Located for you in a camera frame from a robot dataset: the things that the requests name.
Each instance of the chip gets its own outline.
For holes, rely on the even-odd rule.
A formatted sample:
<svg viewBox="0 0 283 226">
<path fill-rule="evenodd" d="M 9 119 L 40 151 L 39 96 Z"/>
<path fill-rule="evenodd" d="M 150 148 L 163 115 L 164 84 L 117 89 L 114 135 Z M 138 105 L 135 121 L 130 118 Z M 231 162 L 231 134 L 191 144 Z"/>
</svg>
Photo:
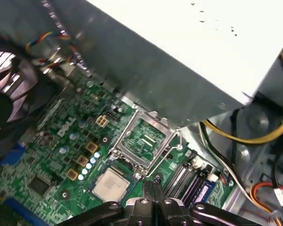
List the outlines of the chip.
<svg viewBox="0 0 283 226">
<path fill-rule="evenodd" d="M 127 193 L 130 182 L 111 168 L 98 179 L 92 193 L 104 202 L 120 201 Z"/>
<path fill-rule="evenodd" d="M 80 148 L 80 145 L 77 143 L 77 144 L 74 144 L 74 148 L 75 149 L 79 149 Z"/>
<path fill-rule="evenodd" d="M 29 158 L 27 159 L 27 163 L 31 165 L 31 164 L 33 164 L 34 160 L 35 160 L 34 157 L 29 157 Z"/>
<path fill-rule="evenodd" d="M 64 161 L 65 161 L 65 162 L 69 162 L 69 161 L 70 161 L 70 158 L 65 157 L 65 158 L 64 158 Z"/>
<path fill-rule="evenodd" d="M 38 176 L 35 176 L 29 183 L 28 187 L 40 196 L 44 196 L 50 188 L 50 184 Z"/>
</svg>

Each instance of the wire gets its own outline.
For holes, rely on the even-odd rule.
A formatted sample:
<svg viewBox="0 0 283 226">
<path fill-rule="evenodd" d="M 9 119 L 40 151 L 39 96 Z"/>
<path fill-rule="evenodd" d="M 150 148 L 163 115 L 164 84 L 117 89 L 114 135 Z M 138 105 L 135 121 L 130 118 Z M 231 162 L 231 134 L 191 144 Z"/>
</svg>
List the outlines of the wire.
<svg viewBox="0 0 283 226">
<path fill-rule="evenodd" d="M 268 212 L 268 213 L 272 213 L 273 211 L 268 208 L 264 203 L 260 202 L 260 200 L 257 198 L 257 191 L 259 188 L 261 187 L 272 187 L 272 183 L 270 182 L 261 182 L 255 185 L 252 185 L 250 187 L 250 198 L 256 203 L 256 205 L 261 208 L 262 210 Z M 283 221 L 280 218 L 276 218 L 275 222 L 277 224 L 277 226 L 283 226 Z"/>
<path fill-rule="evenodd" d="M 233 137 L 237 136 L 237 114 L 239 109 L 233 111 L 232 116 L 230 117 L 231 120 L 231 134 Z M 231 154 L 231 163 L 235 164 L 236 161 L 236 153 L 237 153 L 237 142 L 232 141 L 232 154 Z"/>
<path fill-rule="evenodd" d="M 212 145 L 209 140 L 208 133 L 206 131 L 205 125 L 200 122 L 199 124 L 200 136 L 202 137 L 202 142 L 204 146 L 211 152 L 211 154 L 226 168 L 230 168 L 232 174 L 234 174 L 235 178 L 238 180 L 239 184 L 245 190 L 245 186 L 237 172 L 237 169 Z"/>
<path fill-rule="evenodd" d="M 51 37 L 56 37 L 56 38 L 59 38 L 59 39 L 62 39 L 62 40 L 69 41 L 69 45 L 70 45 L 71 50 L 73 52 L 77 51 L 75 44 L 71 41 L 71 38 L 69 36 L 63 35 L 60 32 L 47 32 L 47 33 L 44 33 L 41 36 L 39 36 L 37 39 L 27 43 L 25 45 L 26 52 L 29 53 L 30 48 L 32 46 L 35 46 L 35 45 L 39 44 L 40 42 L 42 42 L 43 40 L 51 38 Z M 71 60 L 72 60 L 72 56 L 69 56 L 66 60 L 62 60 L 60 62 L 52 62 L 52 61 L 50 61 L 49 59 L 46 59 L 46 58 L 38 59 L 38 61 L 41 63 L 42 67 L 48 67 L 48 68 L 53 68 L 55 66 L 60 66 L 60 65 L 65 64 L 65 63 L 70 63 Z"/>
<path fill-rule="evenodd" d="M 210 129 L 212 129 L 214 132 L 227 137 L 231 140 L 235 140 L 238 142 L 242 142 L 242 143 L 246 143 L 246 144 L 263 144 L 263 143 L 267 143 L 269 141 L 272 141 L 276 138 L 278 138 L 280 135 L 283 134 L 283 124 L 280 125 L 280 127 L 278 127 L 277 129 L 275 129 L 274 131 L 272 131 L 271 133 L 263 136 L 263 137 L 258 137 L 255 139 L 242 139 L 242 138 L 238 138 L 238 137 L 234 137 L 232 135 L 229 135 L 223 131 L 221 131 L 220 129 L 218 129 L 216 126 L 210 124 L 207 120 L 203 121 L 203 123 L 209 127 Z"/>
<path fill-rule="evenodd" d="M 200 137 L 203 144 L 210 151 L 210 153 L 224 166 L 224 168 L 226 168 L 229 171 L 234 181 L 236 182 L 237 186 L 240 188 L 241 192 L 246 196 L 246 198 L 257 207 L 265 210 L 268 213 L 272 213 L 272 211 L 269 208 L 262 205 L 259 201 L 256 201 L 256 199 L 252 198 L 252 196 L 246 192 L 245 185 L 243 184 L 236 168 L 231 163 L 229 163 L 228 160 L 224 161 L 224 159 L 226 158 L 222 154 L 220 154 L 216 148 L 213 147 L 213 145 L 211 144 L 208 138 L 208 133 L 206 132 L 204 124 L 200 122 L 198 123 L 198 126 L 200 130 Z M 283 226 L 283 222 L 280 219 L 276 219 L 276 223 L 278 226 Z"/>
<path fill-rule="evenodd" d="M 279 164 L 279 160 L 281 158 L 281 155 L 282 153 L 279 152 L 277 154 L 277 156 L 275 157 L 275 161 L 273 163 L 273 166 L 272 166 L 272 187 L 274 189 L 277 189 L 277 188 L 282 188 L 280 185 L 279 185 L 279 182 L 278 182 L 278 179 L 277 179 L 277 171 L 278 171 L 278 164 Z"/>
</svg>

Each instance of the blue slot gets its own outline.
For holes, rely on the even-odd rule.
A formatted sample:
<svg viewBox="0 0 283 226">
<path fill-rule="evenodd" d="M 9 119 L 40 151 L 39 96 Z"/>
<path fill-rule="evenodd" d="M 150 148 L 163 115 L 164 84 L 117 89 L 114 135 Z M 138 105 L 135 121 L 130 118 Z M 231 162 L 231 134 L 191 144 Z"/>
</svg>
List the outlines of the blue slot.
<svg viewBox="0 0 283 226">
<path fill-rule="evenodd" d="M 0 166 L 3 165 L 16 165 L 25 153 L 25 148 L 20 144 L 16 144 L 12 150 L 5 156 L 5 158 L 0 162 Z"/>
<path fill-rule="evenodd" d="M 215 182 L 209 182 L 209 181 L 206 182 L 205 186 L 208 187 L 208 190 L 207 190 L 206 194 L 203 196 L 201 202 L 207 201 L 207 199 L 209 198 L 209 195 L 212 193 L 212 191 L 215 187 L 215 184 L 216 184 Z"/>
<path fill-rule="evenodd" d="M 3 204 L 8 205 L 17 214 L 21 215 L 24 219 L 28 220 L 34 226 L 49 226 L 41 218 L 33 214 L 28 208 L 23 206 L 14 198 L 7 198 Z"/>
</svg>

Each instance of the green circuit board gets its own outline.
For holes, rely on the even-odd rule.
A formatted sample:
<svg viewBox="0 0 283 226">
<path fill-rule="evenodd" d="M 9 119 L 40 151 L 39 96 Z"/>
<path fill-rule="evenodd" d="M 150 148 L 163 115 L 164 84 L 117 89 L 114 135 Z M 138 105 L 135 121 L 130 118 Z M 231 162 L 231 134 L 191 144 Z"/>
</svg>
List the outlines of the green circuit board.
<svg viewBox="0 0 283 226">
<path fill-rule="evenodd" d="M 57 98 L 51 102 L 35 130 L 30 130 L 32 140 L 25 144 L 26 153 L 17 165 L 5 165 L 0 175 L 0 192 L 4 191 L 6 197 L 19 201 L 49 225 L 103 203 L 92 190 L 99 176 L 108 168 L 122 173 L 124 180 L 118 183 L 128 183 L 122 203 L 131 197 L 142 197 L 142 182 L 134 178 L 128 166 L 115 161 L 111 168 L 107 159 L 110 148 L 135 109 L 99 85 L 86 86 L 87 82 L 83 79 L 79 83 L 82 92 L 69 99 Z M 155 142 L 149 142 L 154 147 L 163 139 L 159 131 L 144 123 L 137 125 L 134 133 L 153 137 Z M 170 145 L 178 143 L 176 137 Z M 147 159 L 154 149 L 146 149 L 137 152 Z M 170 153 L 173 158 L 164 160 L 149 179 L 159 175 L 165 183 L 187 150 L 186 146 L 182 151 L 174 149 Z M 90 164 L 91 169 L 84 175 L 82 170 L 86 170 L 90 159 L 96 162 Z"/>
<path fill-rule="evenodd" d="M 31 226 L 31 224 L 9 206 L 2 205 L 0 201 L 0 226 Z"/>
</svg>

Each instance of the blue memory slot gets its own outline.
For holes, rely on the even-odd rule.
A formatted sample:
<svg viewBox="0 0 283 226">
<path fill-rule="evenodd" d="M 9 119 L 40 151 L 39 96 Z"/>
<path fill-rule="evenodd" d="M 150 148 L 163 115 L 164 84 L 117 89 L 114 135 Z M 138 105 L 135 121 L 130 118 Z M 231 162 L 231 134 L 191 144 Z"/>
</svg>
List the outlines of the blue memory slot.
<svg viewBox="0 0 283 226">
<path fill-rule="evenodd" d="M 215 187 L 215 184 L 216 184 L 215 182 L 210 182 L 210 181 L 206 182 L 205 186 L 207 186 L 208 189 L 207 189 L 205 195 L 202 197 L 201 202 L 207 201 L 207 199 L 209 198 L 209 195 L 212 193 L 212 191 Z"/>
<path fill-rule="evenodd" d="M 196 192 L 192 202 L 190 203 L 189 207 L 193 206 L 196 202 L 206 202 L 209 195 L 212 193 L 215 187 L 215 182 L 206 181 L 201 188 L 198 189 Z"/>
</svg>

